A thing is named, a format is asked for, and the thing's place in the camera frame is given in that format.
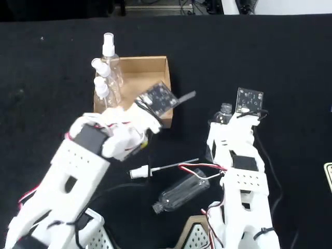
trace robotic hand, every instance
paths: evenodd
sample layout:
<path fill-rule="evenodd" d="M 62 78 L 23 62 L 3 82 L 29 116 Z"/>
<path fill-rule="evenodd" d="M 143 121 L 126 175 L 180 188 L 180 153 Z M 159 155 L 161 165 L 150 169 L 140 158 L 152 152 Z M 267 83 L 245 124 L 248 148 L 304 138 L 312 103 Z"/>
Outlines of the robotic hand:
<path fill-rule="evenodd" d="M 141 94 L 128 109 L 108 108 L 102 114 L 78 118 L 54 155 L 51 166 L 33 197 L 9 224 L 5 249 L 85 248 L 89 234 L 78 231 L 77 221 L 106 173 L 105 158 L 125 160 L 147 144 L 147 130 L 158 133 L 160 116 L 195 92 L 177 99 L 161 82 Z M 74 185 L 65 189 L 69 180 Z M 84 230 L 90 233 L 93 222 Z M 22 238 L 29 238 L 20 243 Z"/>
<path fill-rule="evenodd" d="M 252 127 L 267 116 L 262 99 L 262 92 L 239 88 L 235 113 L 223 104 L 211 120 L 206 157 L 227 169 L 220 180 L 223 200 L 206 211 L 211 248 L 280 249 L 264 162 L 253 146 Z"/>

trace circuit board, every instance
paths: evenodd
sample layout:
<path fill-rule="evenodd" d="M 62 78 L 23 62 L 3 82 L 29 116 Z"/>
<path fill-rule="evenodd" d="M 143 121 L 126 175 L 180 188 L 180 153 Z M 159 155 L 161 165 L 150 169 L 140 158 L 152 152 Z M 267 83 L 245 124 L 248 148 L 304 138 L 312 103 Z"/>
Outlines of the circuit board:
<path fill-rule="evenodd" d="M 161 81 L 145 93 L 140 95 L 140 99 L 153 111 L 158 117 L 177 106 L 180 102 L 170 89 Z"/>
<path fill-rule="evenodd" d="M 263 92 L 248 90 L 239 87 L 237 104 L 235 108 L 236 112 L 246 113 L 261 110 L 263 105 L 263 94 Z"/>

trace white spray cap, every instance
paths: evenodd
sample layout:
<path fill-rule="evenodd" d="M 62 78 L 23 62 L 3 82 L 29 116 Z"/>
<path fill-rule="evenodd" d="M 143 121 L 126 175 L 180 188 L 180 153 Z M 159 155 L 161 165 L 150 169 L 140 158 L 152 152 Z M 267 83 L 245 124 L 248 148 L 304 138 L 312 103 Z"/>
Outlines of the white spray cap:
<path fill-rule="evenodd" d="M 112 33 L 106 33 L 104 34 L 103 56 L 112 57 L 114 54 L 114 35 Z"/>
<path fill-rule="evenodd" d="M 106 78 L 111 74 L 110 67 L 106 63 L 102 62 L 102 60 L 99 58 L 93 59 L 91 65 L 92 67 L 95 68 L 97 73 L 103 78 Z"/>
<path fill-rule="evenodd" d="M 97 76 L 93 82 L 94 82 L 95 92 L 98 95 L 98 97 L 100 97 L 101 99 L 107 97 L 109 94 L 109 89 L 106 84 L 106 79 L 104 79 L 101 76 Z"/>

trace plastic bottle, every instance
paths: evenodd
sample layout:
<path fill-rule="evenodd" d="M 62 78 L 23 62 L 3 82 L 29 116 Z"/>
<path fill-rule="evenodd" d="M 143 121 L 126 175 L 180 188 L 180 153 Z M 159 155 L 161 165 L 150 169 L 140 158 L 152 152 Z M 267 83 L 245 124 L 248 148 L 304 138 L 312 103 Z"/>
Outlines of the plastic bottle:
<path fill-rule="evenodd" d="M 196 169 L 194 171 L 199 176 L 206 177 L 201 170 Z M 153 205 L 153 209 L 157 214 L 162 211 L 174 211 L 209 187 L 209 180 L 199 179 L 195 175 L 188 175 L 162 192 L 159 201 Z"/>
<path fill-rule="evenodd" d="M 99 58 L 93 59 L 91 65 L 96 69 L 97 74 L 106 79 L 108 87 L 113 91 L 117 104 L 119 104 L 121 102 L 119 83 L 113 78 L 112 70 Z"/>
<path fill-rule="evenodd" d="M 120 57 L 115 53 L 114 35 L 112 33 L 104 34 L 103 57 L 102 61 L 109 65 L 114 72 L 114 78 L 123 86 L 122 70 L 120 67 Z"/>
<path fill-rule="evenodd" d="M 96 111 L 102 113 L 109 107 L 116 107 L 117 102 L 112 91 L 109 90 L 106 84 L 106 79 L 101 76 L 97 76 L 94 79 L 94 103 Z"/>
<path fill-rule="evenodd" d="M 228 124 L 232 116 L 232 105 L 228 103 L 223 103 L 220 111 L 215 114 L 214 122 L 226 125 Z"/>

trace black cloth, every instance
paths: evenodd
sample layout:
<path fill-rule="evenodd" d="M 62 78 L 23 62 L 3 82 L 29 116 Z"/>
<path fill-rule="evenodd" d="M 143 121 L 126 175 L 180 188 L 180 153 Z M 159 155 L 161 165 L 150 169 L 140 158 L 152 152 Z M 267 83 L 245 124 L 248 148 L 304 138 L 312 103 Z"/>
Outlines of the black cloth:
<path fill-rule="evenodd" d="M 323 164 L 332 160 L 331 15 L 90 19 L 0 24 L 1 231 L 21 195 L 47 172 L 63 134 L 92 111 L 91 60 L 103 34 L 115 33 L 121 56 L 168 57 L 172 90 L 197 96 L 174 110 L 172 128 L 124 163 L 115 162 L 98 191 L 130 181 L 129 169 L 203 157 L 208 120 L 237 88 L 263 91 L 270 116 L 258 127 L 285 197 L 274 228 L 283 248 L 329 248 L 332 194 Z M 215 171 L 203 169 L 207 174 Z M 278 189 L 268 164 L 270 202 Z M 157 172 L 145 188 L 110 193 L 92 207 L 122 248 L 173 246 L 190 215 L 220 199 L 210 190 L 175 212 L 155 215 L 161 191 L 185 175 Z"/>

